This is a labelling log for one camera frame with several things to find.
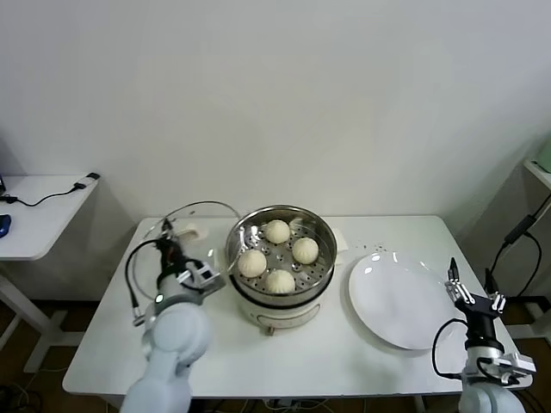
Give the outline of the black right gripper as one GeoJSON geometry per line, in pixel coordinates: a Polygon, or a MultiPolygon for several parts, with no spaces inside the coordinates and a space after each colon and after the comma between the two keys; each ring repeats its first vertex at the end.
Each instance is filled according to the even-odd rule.
{"type": "Polygon", "coordinates": [[[472,295],[461,283],[456,260],[452,257],[445,287],[455,308],[466,317],[466,345],[497,345],[494,320],[498,311],[505,309],[506,297],[498,290],[491,270],[485,269],[484,289],[489,298],[475,298],[472,304],[472,295]]]}

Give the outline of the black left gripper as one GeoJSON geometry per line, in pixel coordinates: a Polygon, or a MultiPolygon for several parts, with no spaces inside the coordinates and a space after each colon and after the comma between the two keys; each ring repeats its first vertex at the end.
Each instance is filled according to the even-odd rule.
{"type": "Polygon", "coordinates": [[[161,275],[180,274],[187,270],[187,257],[183,254],[181,245],[173,240],[174,227],[170,219],[163,218],[161,233],[157,241],[160,252],[161,275]]]}

